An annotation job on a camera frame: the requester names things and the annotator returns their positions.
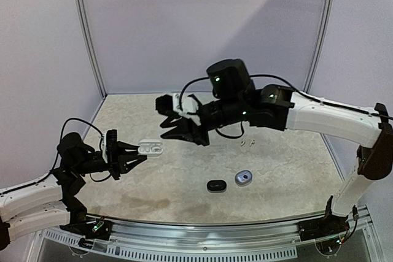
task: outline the gray object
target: gray object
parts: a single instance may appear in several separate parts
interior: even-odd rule
[[[252,182],[252,173],[248,170],[243,170],[236,174],[235,182],[240,187],[245,187]]]

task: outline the black rubber piece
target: black rubber piece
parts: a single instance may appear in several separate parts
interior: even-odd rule
[[[210,193],[223,193],[225,190],[227,190],[227,183],[224,180],[210,180],[208,182]]]

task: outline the black bracket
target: black bracket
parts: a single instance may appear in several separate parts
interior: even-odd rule
[[[0,217],[0,251],[4,250],[10,244],[9,228],[10,223],[3,222]]]
[[[387,119],[385,105],[377,103],[375,110],[382,116],[379,128],[381,133],[373,148],[360,146],[357,149],[359,168],[357,173],[370,180],[380,180],[387,177],[393,165],[393,128]]]
[[[297,223],[301,241],[332,236],[349,229],[349,223],[347,221],[348,216],[337,217],[332,214],[332,199],[333,196],[331,196],[327,202],[325,215],[323,217]]]
[[[86,239],[102,239],[108,241],[112,233],[113,222],[108,220],[88,218],[83,223],[68,224],[60,228],[70,233],[85,236]]]

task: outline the table surface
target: table surface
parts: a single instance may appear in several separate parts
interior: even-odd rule
[[[159,139],[167,129],[166,118],[155,111],[162,94],[110,95],[94,124],[101,130],[118,130],[118,140],[138,144]],[[202,102],[210,94],[197,94]],[[128,220],[176,223],[237,223],[294,217],[324,210],[330,195],[341,185],[337,169],[318,133],[250,128],[244,124],[246,144],[209,133],[211,145],[163,140],[164,152],[149,158],[119,181],[87,184],[77,198],[89,213]],[[223,128],[239,134],[239,126]],[[98,148],[99,137],[91,129],[85,142]],[[250,170],[253,181],[245,187],[235,175]],[[102,179],[107,173],[93,177]],[[227,190],[210,193],[209,180],[223,179]]]

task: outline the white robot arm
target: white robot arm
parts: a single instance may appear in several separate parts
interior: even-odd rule
[[[325,217],[317,224],[299,224],[304,240],[349,228],[348,215],[356,211],[358,200],[374,181],[385,178],[392,170],[393,129],[388,120],[393,118],[385,106],[357,107],[317,98],[298,91],[280,77],[250,76],[241,60],[218,62],[207,73],[207,78],[194,82],[210,79],[218,100],[202,104],[191,94],[182,101],[185,88],[192,82],[180,95],[157,98],[156,110],[168,117],[161,127],[174,127],[161,137],[209,145],[210,130],[222,135],[219,128],[248,121],[250,126],[314,131],[357,142],[359,166],[328,200]],[[277,78],[290,87],[272,84],[255,89],[252,77]]]
[[[24,185],[37,183],[45,176]],[[6,230],[9,241],[12,242],[25,234],[69,223],[70,213],[66,210],[66,206],[59,202],[63,199],[63,192],[55,176],[49,175],[40,183],[9,194],[2,194],[3,191],[13,188],[15,187],[0,190],[0,219],[3,226],[0,244],[7,243]]]

